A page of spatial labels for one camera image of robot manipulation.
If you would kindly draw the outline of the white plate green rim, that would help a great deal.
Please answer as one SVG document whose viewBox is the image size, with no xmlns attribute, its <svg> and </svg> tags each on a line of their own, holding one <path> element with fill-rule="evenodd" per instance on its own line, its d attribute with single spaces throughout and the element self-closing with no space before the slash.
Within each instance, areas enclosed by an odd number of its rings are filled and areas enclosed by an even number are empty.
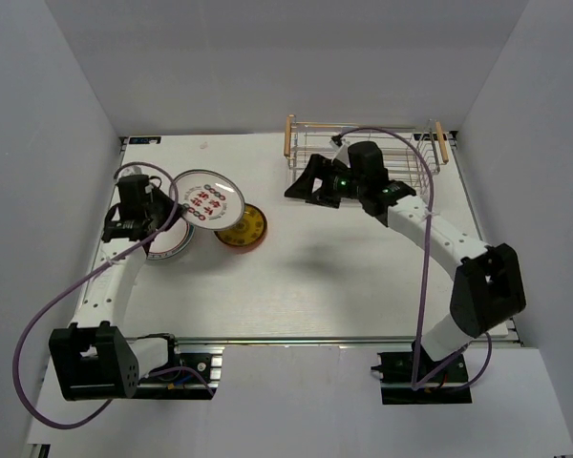
<svg viewBox="0 0 573 458">
<path fill-rule="evenodd" d="M 149 252 L 165 253 L 180 251 L 187 247 L 195 235 L 195 227 L 179 219 L 169 230 L 161 232 L 150 245 Z"/>
</svg>

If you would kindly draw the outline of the white plate red lettering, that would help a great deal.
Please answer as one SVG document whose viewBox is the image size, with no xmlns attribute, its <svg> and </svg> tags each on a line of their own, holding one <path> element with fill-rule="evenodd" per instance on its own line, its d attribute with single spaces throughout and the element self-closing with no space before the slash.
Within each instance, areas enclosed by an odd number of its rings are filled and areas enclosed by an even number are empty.
<svg viewBox="0 0 573 458">
<path fill-rule="evenodd" d="M 146 262 L 155 265 L 167 265 L 168 263 L 175 263 L 181 261 L 188 254 L 188 249 L 180 251 L 171 251 L 165 253 L 150 252 L 146 258 Z"/>
</svg>

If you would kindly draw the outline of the yellow patterned plate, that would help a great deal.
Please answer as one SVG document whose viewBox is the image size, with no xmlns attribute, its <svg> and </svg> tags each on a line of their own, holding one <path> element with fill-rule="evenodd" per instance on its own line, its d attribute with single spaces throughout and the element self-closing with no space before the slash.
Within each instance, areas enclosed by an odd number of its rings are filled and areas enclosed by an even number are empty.
<svg viewBox="0 0 573 458">
<path fill-rule="evenodd" d="M 242 218 L 231 228 L 238 233 L 267 231 L 268 223 L 264 212 L 257 206 L 247 203 Z"/>
</svg>

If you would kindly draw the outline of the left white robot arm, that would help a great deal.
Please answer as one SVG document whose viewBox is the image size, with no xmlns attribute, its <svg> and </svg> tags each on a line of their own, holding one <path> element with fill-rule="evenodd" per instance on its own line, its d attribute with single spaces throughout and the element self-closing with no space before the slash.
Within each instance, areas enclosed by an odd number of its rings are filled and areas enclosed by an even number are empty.
<svg viewBox="0 0 573 458">
<path fill-rule="evenodd" d="M 53 366 L 68 401 L 132 398 L 151 372 L 171 381 L 182 370 L 175 339 L 165 333 L 128 339 L 120 326 L 138 273 L 160 227 L 180 216 L 174 200 L 143 174 L 120 177 L 119 201 L 104 221 L 104 256 L 71 323 L 49 339 Z"/>
</svg>

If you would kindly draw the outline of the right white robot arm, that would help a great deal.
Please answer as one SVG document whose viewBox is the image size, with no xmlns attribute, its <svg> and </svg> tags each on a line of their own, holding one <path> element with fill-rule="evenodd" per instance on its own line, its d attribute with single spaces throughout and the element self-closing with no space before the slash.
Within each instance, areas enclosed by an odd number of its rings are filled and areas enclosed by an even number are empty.
<svg viewBox="0 0 573 458">
<path fill-rule="evenodd" d="M 340 146 L 333 159 L 311 155 L 285 196 L 329 208 L 343 199 L 356 200 L 367 215 L 420 247 L 450 276 L 448 314 L 413 345 L 413 371 L 423 380 L 436 379 L 447 358 L 526 306 L 516 251 L 506 243 L 492 246 L 470 237 L 434 214 L 429 199 L 390 178 L 372 141 Z"/>
</svg>

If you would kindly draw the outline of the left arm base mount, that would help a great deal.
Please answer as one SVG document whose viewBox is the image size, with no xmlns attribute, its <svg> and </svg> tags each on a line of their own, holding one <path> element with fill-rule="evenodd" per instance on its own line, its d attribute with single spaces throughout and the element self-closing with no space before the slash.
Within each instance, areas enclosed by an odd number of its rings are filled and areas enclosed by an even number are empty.
<svg viewBox="0 0 573 458">
<path fill-rule="evenodd" d="M 167 362 L 142 378 L 134 394 L 137 400 L 210 401 L 221 378 L 223 355 L 215 349 L 181 344 L 170 334 L 150 334 L 167 343 Z"/>
</svg>

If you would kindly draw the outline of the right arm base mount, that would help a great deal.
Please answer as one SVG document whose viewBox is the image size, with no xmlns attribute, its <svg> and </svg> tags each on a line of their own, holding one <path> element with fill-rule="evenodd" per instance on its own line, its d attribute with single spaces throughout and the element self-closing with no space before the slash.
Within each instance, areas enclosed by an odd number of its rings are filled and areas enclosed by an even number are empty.
<svg viewBox="0 0 573 458">
<path fill-rule="evenodd" d="M 413 390 L 414 349 L 377 354 L 371 374 L 380 383 L 383 406 L 469 405 L 473 402 L 462 355 Z"/>
</svg>

